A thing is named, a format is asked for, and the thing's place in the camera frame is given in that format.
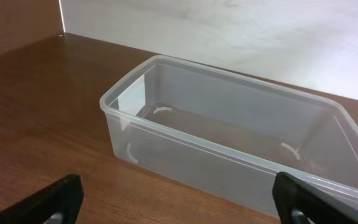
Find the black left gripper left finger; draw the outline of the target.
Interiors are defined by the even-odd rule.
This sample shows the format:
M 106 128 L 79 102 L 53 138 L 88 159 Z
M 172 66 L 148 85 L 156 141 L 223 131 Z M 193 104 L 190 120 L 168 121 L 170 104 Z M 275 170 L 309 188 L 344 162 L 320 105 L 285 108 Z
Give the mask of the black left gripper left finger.
M 69 174 L 36 193 L 0 211 L 0 223 L 74 224 L 84 198 L 81 178 Z

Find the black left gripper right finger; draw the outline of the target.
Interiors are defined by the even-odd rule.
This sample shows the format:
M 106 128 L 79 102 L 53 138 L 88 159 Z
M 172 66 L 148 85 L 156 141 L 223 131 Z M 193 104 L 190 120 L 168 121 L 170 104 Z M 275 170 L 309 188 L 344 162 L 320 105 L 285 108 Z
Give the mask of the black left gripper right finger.
M 276 174 L 272 195 L 282 223 L 358 224 L 358 210 L 287 172 Z

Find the clear plastic storage container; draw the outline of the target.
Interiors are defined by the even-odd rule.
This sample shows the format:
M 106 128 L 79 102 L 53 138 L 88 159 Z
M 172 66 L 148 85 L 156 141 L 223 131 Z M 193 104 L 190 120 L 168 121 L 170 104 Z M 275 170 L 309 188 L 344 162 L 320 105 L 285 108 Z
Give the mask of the clear plastic storage container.
M 333 100 L 156 55 L 99 104 L 131 164 L 273 217 L 278 172 L 358 210 L 358 126 Z

